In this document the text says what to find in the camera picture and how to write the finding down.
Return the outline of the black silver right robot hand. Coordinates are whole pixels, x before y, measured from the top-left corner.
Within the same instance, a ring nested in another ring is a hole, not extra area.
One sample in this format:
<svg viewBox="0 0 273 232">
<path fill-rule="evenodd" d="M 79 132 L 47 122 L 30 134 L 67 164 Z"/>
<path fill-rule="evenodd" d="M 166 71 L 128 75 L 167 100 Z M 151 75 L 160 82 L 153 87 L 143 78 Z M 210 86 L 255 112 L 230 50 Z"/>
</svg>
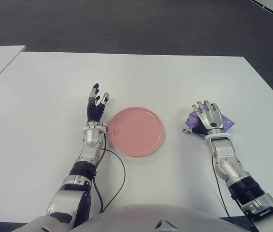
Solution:
<svg viewBox="0 0 273 232">
<path fill-rule="evenodd" d="M 197 125 L 193 128 L 183 129 L 183 133 L 210 135 L 223 132 L 224 122 L 217 104 L 198 101 L 197 105 L 192 105 L 192 108 L 197 118 Z"/>
</svg>

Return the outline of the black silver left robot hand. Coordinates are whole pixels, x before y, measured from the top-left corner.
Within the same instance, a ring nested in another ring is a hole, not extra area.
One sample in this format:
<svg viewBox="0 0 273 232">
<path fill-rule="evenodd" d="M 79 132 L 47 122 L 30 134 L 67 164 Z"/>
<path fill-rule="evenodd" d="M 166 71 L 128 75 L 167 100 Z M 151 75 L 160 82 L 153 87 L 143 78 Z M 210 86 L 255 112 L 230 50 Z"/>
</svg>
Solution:
<svg viewBox="0 0 273 232">
<path fill-rule="evenodd" d="M 98 103 L 100 99 L 100 96 L 97 95 L 99 93 L 99 87 L 99 84 L 96 83 L 90 91 L 87 102 L 87 123 L 100 122 L 105 106 L 109 100 L 109 93 L 105 92 L 101 101 Z"/>
</svg>

